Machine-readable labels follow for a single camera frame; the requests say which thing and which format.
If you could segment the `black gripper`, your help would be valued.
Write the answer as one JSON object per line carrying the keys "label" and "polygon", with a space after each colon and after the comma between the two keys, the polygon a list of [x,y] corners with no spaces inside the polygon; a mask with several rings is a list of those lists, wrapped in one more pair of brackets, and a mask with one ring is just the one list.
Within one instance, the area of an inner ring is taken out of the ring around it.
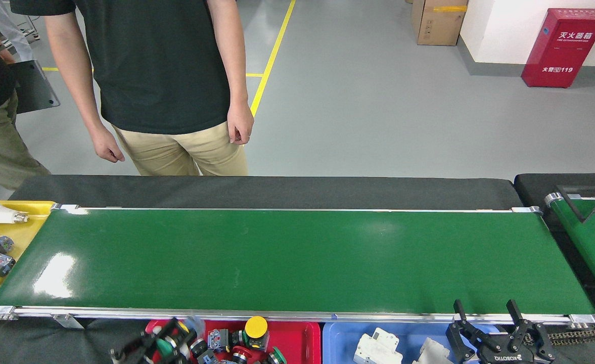
{"label": "black gripper", "polygon": [[515,329],[510,334],[507,350],[503,351],[494,337],[468,321],[461,300],[456,299],[453,308],[459,318],[450,323],[446,330],[446,337],[454,359],[458,362],[466,362],[477,354],[482,363],[556,361],[556,352],[544,325],[523,318],[513,299],[508,300],[506,308],[514,321]]}

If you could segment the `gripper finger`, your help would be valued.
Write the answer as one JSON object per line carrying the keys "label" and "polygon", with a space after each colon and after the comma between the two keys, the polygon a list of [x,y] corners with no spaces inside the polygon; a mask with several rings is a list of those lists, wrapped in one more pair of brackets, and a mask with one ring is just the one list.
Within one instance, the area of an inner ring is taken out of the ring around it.
{"label": "gripper finger", "polygon": [[190,318],[172,318],[163,326],[163,342],[174,349],[192,344],[197,339],[196,323]]}
{"label": "gripper finger", "polygon": [[129,341],[121,348],[111,349],[112,363],[147,363],[145,354],[151,345],[150,334],[140,334],[140,336]]}

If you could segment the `person's right hand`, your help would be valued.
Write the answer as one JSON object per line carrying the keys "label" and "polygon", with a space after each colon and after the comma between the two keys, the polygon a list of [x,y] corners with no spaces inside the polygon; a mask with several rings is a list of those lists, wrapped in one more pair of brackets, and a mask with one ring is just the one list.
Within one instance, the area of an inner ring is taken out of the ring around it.
{"label": "person's right hand", "polygon": [[125,157],[113,136],[103,124],[87,126],[96,155],[110,163],[124,162]]}

